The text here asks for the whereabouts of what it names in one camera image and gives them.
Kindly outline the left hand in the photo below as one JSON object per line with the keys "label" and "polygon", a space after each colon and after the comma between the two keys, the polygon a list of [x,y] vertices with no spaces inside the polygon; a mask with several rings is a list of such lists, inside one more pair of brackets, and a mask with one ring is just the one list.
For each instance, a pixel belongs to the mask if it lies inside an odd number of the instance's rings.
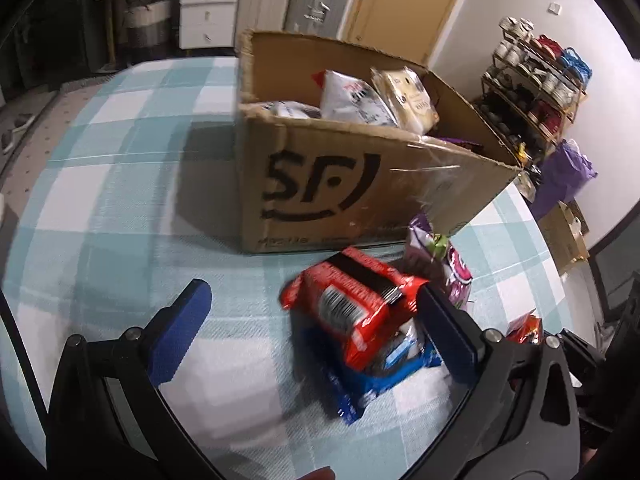
{"label": "left hand", "polygon": [[325,466],[308,472],[297,480],[335,480],[335,472],[331,467]]}

